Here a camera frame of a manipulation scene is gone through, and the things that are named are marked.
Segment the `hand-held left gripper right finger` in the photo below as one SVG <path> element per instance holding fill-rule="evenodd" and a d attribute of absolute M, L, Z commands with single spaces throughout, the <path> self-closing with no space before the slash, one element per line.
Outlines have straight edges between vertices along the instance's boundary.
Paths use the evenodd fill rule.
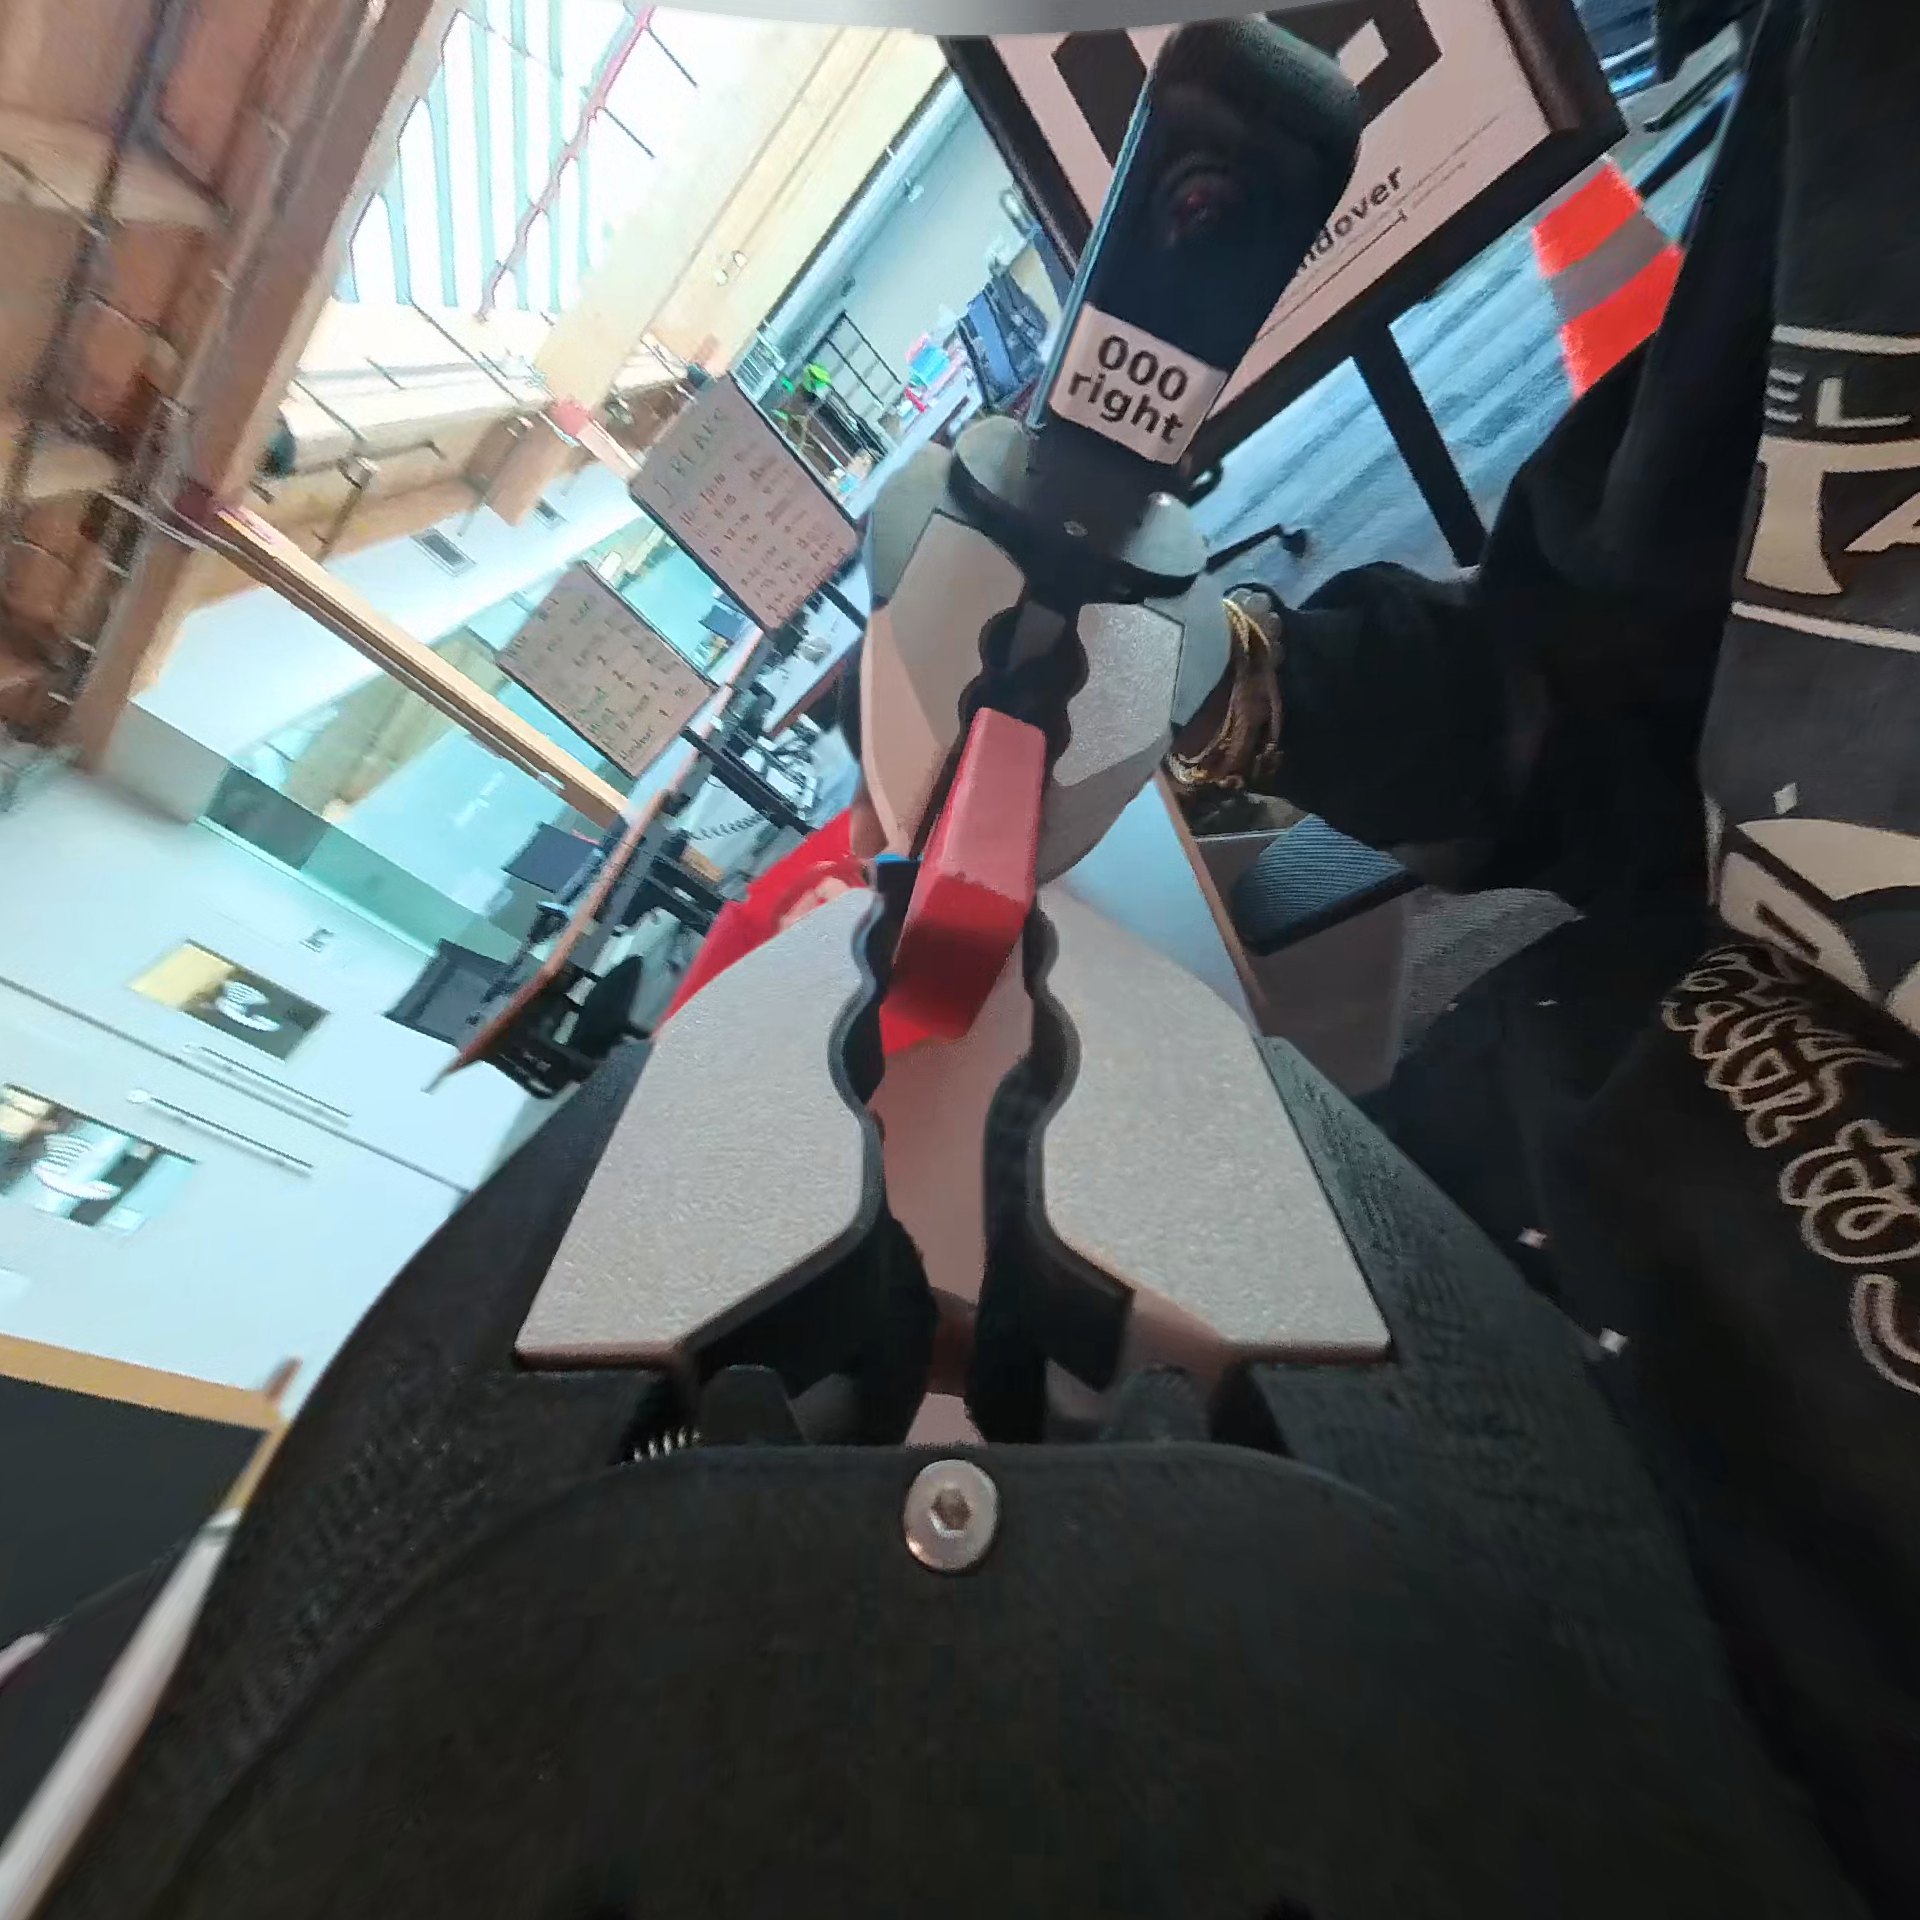
<path fill-rule="evenodd" d="M 1216 1408 L 1258 1365 L 1391 1359 L 1247 1021 L 1082 901 L 1040 901 L 1020 961 L 1030 1040 L 984 1142 L 977 1417 L 1104 1419 L 1153 1372 Z"/>

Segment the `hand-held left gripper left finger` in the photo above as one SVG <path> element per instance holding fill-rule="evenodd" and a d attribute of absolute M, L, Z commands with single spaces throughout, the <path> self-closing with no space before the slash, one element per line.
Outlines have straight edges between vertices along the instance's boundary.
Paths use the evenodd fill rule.
<path fill-rule="evenodd" d="M 849 1037 L 878 904 L 815 904 L 658 1028 L 522 1320 L 523 1365 L 694 1374 L 874 1228 L 880 1144 Z"/>

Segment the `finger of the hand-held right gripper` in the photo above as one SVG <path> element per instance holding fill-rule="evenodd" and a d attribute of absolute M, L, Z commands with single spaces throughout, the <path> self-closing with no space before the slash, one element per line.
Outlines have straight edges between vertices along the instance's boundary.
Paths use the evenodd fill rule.
<path fill-rule="evenodd" d="M 1089 668 L 1070 696 L 1067 741 L 1043 792 L 1038 884 L 1078 867 L 1155 774 L 1174 731 L 1185 623 L 1150 605 L 1086 605 Z"/>
<path fill-rule="evenodd" d="M 934 515 L 876 605 L 862 646 L 862 774 L 886 852 L 907 855 L 922 840 L 962 741 L 988 629 L 1023 592 L 1020 567 L 994 539 Z"/>

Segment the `red rectangular wooden block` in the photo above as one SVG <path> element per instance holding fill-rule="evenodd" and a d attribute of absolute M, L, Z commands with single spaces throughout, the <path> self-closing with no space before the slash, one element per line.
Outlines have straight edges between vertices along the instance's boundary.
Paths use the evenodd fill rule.
<path fill-rule="evenodd" d="M 960 1040 L 984 1012 L 1035 901 L 1046 777 L 1038 727 L 975 715 L 904 915 L 880 1007 L 888 1056 Z"/>

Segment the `black office chair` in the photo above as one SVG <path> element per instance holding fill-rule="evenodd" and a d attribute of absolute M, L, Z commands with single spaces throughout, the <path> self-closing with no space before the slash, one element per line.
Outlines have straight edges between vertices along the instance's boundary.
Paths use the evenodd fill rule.
<path fill-rule="evenodd" d="M 646 956 L 631 951 L 604 972 L 571 961 L 547 982 L 528 976 L 527 991 L 494 984 L 455 1030 L 455 1056 L 426 1083 L 439 1093 L 467 1067 L 490 1067 L 534 1099 L 580 1086 L 627 1040 L 649 1040 L 639 1020 L 648 979 Z"/>
<path fill-rule="evenodd" d="M 602 843 L 553 823 L 543 823 L 504 863 L 504 877 L 537 901 L 562 901 L 570 889 L 592 869 Z"/>

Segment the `whiteboard on black stand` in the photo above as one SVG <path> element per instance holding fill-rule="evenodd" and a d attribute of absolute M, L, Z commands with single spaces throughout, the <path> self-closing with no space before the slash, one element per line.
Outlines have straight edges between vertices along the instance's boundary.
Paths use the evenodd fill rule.
<path fill-rule="evenodd" d="M 627 780 L 643 777 L 719 693 L 583 563 L 558 575 L 496 661 Z"/>
<path fill-rule="evenodd" d="M 857 552 L 856 520 L 732 375 L 694 393 L 628 494 L 769 633 Z"/>

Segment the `brown-edged office desk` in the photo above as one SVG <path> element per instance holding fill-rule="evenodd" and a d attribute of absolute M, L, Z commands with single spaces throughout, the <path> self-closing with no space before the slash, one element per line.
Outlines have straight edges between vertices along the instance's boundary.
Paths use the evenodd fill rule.
<path fill-rule="evenodd" d="M 498 979 L 507 991 L 527 991 L 528 976 L 545 984 L 566 961 L 594 974 L 609 968 L 620 960 L 609 951 L 657 911 L 695 933 L 711 927 L 728 877 L 691 843 L 688 811 L 714 777 L 730 792 L 753 782 L 735 745 L 754 711 L 762 655 L 763 643 L 750 639 L 723 664 L 719 693 L 663 755 L 655 783 L 635 783 L 592 869 L 562 901 L 543 902 L 534 933 Z"/>

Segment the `grey office chair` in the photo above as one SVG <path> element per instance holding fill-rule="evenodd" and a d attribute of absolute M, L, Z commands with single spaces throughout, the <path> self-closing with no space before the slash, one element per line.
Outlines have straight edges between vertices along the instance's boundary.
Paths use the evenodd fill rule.
<path fill-rule="evenodd" d="M 1391 852 L 1306 816 L 1279 831 L 1231 891 L 1232 925 L 1254 956 L 1280 953 L 1420 889 Z"/>

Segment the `red plastic bin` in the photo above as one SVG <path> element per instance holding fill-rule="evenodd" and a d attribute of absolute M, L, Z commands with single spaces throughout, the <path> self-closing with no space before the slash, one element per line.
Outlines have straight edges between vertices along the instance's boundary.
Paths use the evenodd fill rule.
<path fill-rule="evenodd" d="M 744 899 L 724 902 L 675 996 L 662 1012 L 657 1033 L 739 960 L 830 901 L 866 889 L 874 877 L 874 859 L 883 851 L 886 837 L 878 814 L 866 797 L 850 801 L 828 825 L 809 831 L 767 872 L 754 877 Z"/>

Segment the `framed tag sign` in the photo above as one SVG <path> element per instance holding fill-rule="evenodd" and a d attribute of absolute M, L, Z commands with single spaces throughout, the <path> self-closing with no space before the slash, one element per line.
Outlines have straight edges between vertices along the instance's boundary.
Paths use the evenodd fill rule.
<path fill-rule="evenodd" d="M 1625 131 L 1569 3 L 1282 4 L 1274 21 L 1340 63 L 1362 131 L 1352 183 L 1185 457 L 1190 501 L 1226 457 L 1340 364 L 1368 393 L 1454 559 L 1487 529 L 1391 326 L 1603 158 Z M 950 69 L 1078 265 L 1170 25 L 946 37 Z"/>

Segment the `orange traffic cone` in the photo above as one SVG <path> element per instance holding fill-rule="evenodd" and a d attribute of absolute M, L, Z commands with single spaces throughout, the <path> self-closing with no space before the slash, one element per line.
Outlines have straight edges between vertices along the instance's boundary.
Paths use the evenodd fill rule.
<path fill-rule="evenodd" d="M 1599 158 L 1538 208 L 1529 244 L 1580 399 L 1658 331 L 1682 248 L 1612 158 Z"/>

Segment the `black printed sweatshirt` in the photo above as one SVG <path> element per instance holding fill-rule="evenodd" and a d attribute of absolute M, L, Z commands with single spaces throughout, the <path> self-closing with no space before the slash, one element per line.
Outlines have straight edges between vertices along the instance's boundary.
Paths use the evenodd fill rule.
<path fill-rule="evenodd" d="M 1915 1916 L 1918 21 L 1748 8 L 1664 323 L 1478 567 L 1618 600 L 1662 789 L 1649 884 L 1504 1035 L 1554 1289 L 1624 1337 L 1834 1852 Z"/>

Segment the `wooden support post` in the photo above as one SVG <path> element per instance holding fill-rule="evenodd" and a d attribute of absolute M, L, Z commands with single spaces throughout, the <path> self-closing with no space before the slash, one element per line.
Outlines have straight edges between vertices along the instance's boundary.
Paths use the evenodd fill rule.
<path fill-rule="evenodd" d="M 607 780 L 592 774 L 496 695 L 474 686 L 432 646 L 378 612 L 361 592 L 339 582 L 267 520 L 222 502 L 202 486 L 190 486 L 178 496 L 177 517 L 203 551 L 311 617 L 494 757 L 560 795 L 571 809 L 602 827 L 614 825 L 622 814 L 625 797 Z"/>

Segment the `wall logo window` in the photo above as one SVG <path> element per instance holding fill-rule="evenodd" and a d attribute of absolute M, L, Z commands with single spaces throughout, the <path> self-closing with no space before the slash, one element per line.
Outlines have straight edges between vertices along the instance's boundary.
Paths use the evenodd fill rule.
<path fill-rule="evenodd" d="M 2 1203 L 134 1237 L 186 1191 L 194 1160 L 19 1086 L 2 1088 Z"/>
<path fill-rule="evenodd" d="M 161 953 L 128 989 L 275 1061 L 292 1059 L 329 1020 L 326 1005 L 193 941 Z"/>

